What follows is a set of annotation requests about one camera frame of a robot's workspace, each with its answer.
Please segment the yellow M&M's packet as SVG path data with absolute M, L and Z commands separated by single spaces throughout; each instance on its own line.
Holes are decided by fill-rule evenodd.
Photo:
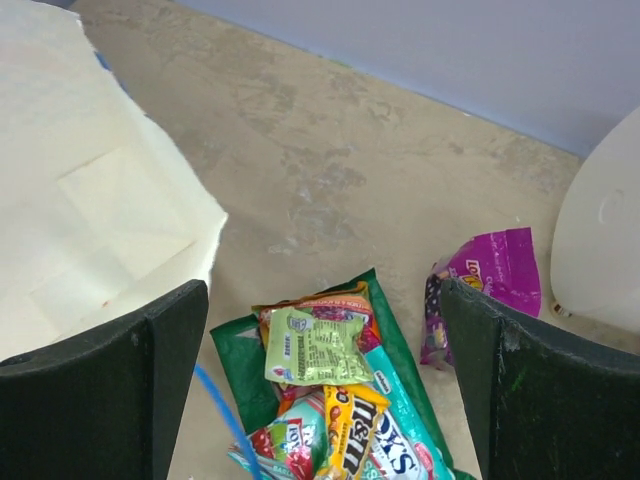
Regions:
M 325 385 L 327 455 L 316 479 L 359 479 L 390 402 L 364 384 Z

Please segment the dark green snack bag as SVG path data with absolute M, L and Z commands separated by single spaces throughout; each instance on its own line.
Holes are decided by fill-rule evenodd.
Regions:
M 380 285 L 376 270 L 371 268 L 353 279 L 325 290 L 334 293 L 365 281 L 369 287 L 382 345 L 416 407 L 422 423 L 440 449 L 445 464 L 456 479 L 470 479 L 471 474 L 454 467 L 432 404 L 426 393 L 410 346 L 405 339 L 388 299 Z M 264 378 L 265 350 L 258 334 L 258 319 L 249 314 L 221 324 L 210 331 L 227 377 L 238 414 L 246 432 L 251 432 L 276 417 L 279 398 L 274 387 Z

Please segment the colourful candy bag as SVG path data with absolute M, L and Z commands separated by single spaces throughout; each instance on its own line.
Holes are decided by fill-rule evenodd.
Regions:
M 376 347 L 380 344 L 381 336 L 369 297 L 369 287 L 364 281 L 359 281 L 352 288 L 334 293 L 319 293 L 272 305 L 253 306 L 252 311 L 259 322 L 259 334 L 265 352 L 268 341 L 268 322 L 271 314 L 277 309 L 286 307 L 293 307 L 310 313 L 324 313 L 326 316 L 336 320 L 344 320 L 348 313 L 366 315 L 368 320 L 358 340 L 359 349 L 364 356 L 364 352 L 368 347 Z M 293 403 L 299 398 L 324 386 L 300 387 L 279 384 L 272 381 L 269 382 L 273 384 L 279 398 L 279 414 L 283 414 L 289 410 Z

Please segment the blue checkered paper bag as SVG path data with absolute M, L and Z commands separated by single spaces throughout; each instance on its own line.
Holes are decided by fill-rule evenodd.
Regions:
M 1 5 L 1 363 L 210 290 L 226 212 L 80 17 Z

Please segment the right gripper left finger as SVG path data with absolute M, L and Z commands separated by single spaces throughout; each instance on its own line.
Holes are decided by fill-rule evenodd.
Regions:
M 208 306 L 206 284 L 190 280 L 2 361 L 2 478 L 166 478 Z

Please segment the green snack pack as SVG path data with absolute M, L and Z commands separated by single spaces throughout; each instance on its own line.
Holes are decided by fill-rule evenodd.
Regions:
M 265 378 L 300 387 L 372 381 L 358 346 L 367 320 L 366 315 L 356 313 L 336 320 L 293 307 L 273 311 L 268 322 Z

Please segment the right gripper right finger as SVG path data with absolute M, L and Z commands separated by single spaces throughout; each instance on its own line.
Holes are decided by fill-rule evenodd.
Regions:
M 485 479 L 636 479 L 639 358 L 447 280 L 441 309 Z

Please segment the purple snack bag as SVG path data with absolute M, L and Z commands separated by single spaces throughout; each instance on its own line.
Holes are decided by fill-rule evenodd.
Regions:
M 499 302 L 530 316 L 541 309 L 541 285 L 532 231 L 521 227 L 472 237 L 453 255 L 436 262 L 425 282 L 420 363 L 441 369 L 452 363 L 441 291 L 459 279 Z

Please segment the teal mint candy bag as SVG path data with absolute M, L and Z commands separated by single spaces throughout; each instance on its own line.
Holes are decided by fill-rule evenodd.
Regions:
M 359 479 L 453 478 L 385 349 L 376 346 L 364 358 L 373 380 L 359 384 L 375 389 L 390 405 Z M 261 479 L 316 479 L 327 455 L 324 386 L 249 435 L 247 446 L 233 444 L 230 457 L 244 468 L 255 459 Z

